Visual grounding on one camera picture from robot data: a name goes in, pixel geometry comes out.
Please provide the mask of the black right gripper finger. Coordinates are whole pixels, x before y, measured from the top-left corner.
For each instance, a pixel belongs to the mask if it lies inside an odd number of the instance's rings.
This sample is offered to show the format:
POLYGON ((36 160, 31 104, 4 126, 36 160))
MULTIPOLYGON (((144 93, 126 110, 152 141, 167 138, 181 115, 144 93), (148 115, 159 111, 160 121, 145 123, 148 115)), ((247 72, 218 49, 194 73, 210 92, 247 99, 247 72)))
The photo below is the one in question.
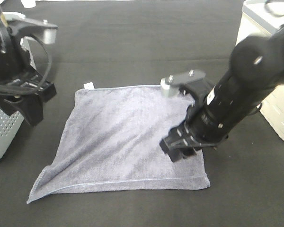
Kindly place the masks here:
POLYGON ((170 147, 164 139, 160 141, 159 146, 162 149, 163 153, 165 155, 168 155, 173 163, 183 158, 182 153, 177 148, 170 147))
POLYGON ((182 153, 183 158, 189 158, 196 154, 196 150, 195 148, 192 148, 192 147, 185 147, 185 148, 181 148, 181 153, 182 153))

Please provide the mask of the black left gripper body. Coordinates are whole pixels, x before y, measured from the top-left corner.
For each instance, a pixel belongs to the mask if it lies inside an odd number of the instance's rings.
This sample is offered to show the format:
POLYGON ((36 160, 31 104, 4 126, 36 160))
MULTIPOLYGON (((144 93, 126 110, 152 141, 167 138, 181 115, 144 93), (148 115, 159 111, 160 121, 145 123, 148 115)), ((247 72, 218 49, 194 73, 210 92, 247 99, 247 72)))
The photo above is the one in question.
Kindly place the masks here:
POLYGON ((0 81, 0 96, 37 95, 38 89, 48 81, 47 76, 51 68, 51 55, 46 55, 48 64, 44 74, 29 66, 24 72, 0 81))

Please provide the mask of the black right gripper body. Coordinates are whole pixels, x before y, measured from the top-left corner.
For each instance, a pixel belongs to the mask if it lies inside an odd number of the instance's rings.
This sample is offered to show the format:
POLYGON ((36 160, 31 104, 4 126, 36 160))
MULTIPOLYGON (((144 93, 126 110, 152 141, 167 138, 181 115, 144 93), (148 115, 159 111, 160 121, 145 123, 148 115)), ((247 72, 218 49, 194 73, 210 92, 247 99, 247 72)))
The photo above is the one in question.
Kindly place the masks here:
POLYGON ((164 140, 172 148, 192 147, 199 150, 216 147, 228 138, 226 122, 228 104, 194 104, 187 108, 185 119, 170 129, 164 140))

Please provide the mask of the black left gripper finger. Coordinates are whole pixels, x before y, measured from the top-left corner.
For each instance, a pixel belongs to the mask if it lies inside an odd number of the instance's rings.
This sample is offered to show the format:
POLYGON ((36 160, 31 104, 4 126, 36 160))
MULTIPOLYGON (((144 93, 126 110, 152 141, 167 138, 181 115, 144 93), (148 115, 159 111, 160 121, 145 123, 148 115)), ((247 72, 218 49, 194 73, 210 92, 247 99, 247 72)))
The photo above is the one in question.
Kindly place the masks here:
POLYGON ((7 105, 7 115, 19 112, 30 126, 38 125, 44 118, 43 102, 37 95, 24 95, 20 98, 9 96, 3 102, 7 105))
POLYGON ((54 83, 45 81, 44 84, 38 89, 36 94, 44 103, 48 102, 56 95, 56 88, 54 83))

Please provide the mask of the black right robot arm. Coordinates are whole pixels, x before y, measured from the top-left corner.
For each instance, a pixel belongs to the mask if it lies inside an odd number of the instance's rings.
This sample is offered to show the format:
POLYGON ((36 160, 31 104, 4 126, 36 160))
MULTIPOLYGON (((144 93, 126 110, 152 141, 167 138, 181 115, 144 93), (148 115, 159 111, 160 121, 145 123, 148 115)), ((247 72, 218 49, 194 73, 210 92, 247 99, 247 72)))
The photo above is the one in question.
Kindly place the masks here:
POLYGON ((218 146, 279 85, 284 85, 284 26, 270 37, 250 35, 239 42, 216 85, 201 70, 164 78, 166 95, 174 89, 191 95, 194 103, 184 120, 160 141, 161 149, 176 162, 218 146))

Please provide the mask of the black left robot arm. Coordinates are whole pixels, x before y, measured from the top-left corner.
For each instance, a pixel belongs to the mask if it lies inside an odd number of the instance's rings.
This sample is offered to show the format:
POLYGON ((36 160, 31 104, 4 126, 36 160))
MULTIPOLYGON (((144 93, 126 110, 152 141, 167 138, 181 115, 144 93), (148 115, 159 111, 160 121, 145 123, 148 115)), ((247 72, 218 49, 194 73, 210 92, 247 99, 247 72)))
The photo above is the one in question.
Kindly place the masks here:
POLYGON ((24 39, 31 38, 43 49, 53 44, 58 26, 21 17, 7 19, 0 6, 0 109, 11 116, 19 112, 31 126, 44 118, 44 103, 56 95, 54 83, 47 80, 52 57, 45 52, 47 68, 40 73, 24 39))

